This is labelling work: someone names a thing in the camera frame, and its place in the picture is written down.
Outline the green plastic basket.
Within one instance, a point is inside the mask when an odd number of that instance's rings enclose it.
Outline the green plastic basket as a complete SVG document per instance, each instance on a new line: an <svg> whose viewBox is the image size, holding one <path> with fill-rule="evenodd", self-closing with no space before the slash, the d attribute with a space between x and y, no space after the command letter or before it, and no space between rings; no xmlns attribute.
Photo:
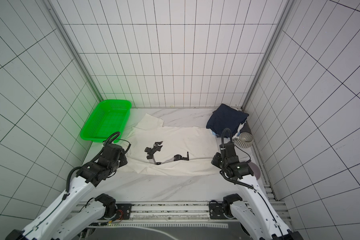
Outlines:
<svg viewBox="0 0 360 240"><path fill-rule="evenodd" d="M83 126L81 139L100 143L115 132L123 133L131 107L132 103L127 100L100 102Z"/></svg>

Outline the white t shirt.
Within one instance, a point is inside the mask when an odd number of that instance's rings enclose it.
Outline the white t shirt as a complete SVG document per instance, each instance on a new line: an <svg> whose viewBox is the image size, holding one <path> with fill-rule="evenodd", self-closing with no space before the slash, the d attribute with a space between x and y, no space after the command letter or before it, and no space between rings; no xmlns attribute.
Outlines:
<svg viewBox="0 0 360 240"><path fill-rule="evenodd" d="M203 176L219 173L211 161L218 152L212 131L199 127L165 127L146 114L127 136L132 145L121 172L160 176Z"/></svg>

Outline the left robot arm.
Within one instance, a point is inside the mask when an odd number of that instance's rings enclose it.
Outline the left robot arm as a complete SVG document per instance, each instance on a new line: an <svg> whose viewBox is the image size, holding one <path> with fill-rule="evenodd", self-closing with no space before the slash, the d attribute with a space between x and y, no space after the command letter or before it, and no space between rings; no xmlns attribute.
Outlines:
<svg viewBox="0 0 360 240"><path fill-rule="evenodd" d="M115 220L122 216L116 200L100 194L88 209L67 219L67 216L99 183L110 178L128 161L128 149L113 143L104 144L100 152L89 162L73 168L67 177L66 189L47 209L23 230L12 230L8 240L70 240L96 220Z"/></svg>

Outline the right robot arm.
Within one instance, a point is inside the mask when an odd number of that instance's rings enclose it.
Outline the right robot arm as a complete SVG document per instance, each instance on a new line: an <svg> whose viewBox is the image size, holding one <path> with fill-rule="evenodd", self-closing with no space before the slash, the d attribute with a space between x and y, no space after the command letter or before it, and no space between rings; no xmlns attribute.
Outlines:
<svg viewBox="0 0 360 240"><path fill-rule="evenodd" d="M299 232L293 232L275 211L267 196L259 187L249 163L241 162L233 142L220 145L220 152L212 164L220 169L224 180L241 187L243 197L232 194L223 198L224 214L240 221L253 240L302 240Z"/></svg>

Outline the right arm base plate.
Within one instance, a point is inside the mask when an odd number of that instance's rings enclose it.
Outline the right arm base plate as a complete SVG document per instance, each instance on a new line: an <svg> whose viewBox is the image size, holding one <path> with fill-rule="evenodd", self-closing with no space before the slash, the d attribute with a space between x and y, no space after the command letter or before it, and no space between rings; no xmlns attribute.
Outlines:
<svg viewBox="0 0 360 240"><path fill-rule="evenodd" d="M235 202L217 202L212 200L208 202L209 216L211 220L237 220L234 217L231 208L234 204L242 204L243 207L249 207L249 205L243 201Z"/></svg>

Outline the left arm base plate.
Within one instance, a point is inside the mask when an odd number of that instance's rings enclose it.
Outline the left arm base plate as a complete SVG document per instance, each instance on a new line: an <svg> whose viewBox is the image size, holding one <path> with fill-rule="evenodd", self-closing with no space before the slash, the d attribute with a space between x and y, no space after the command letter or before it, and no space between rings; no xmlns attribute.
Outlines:
<svg viewBox="0 0 360 240"><path fill-rule="evenodd" d="M115 204L113 206L105 206L105 214L100 218L100 221L129 220L132 206L132 204Z"/></svg>

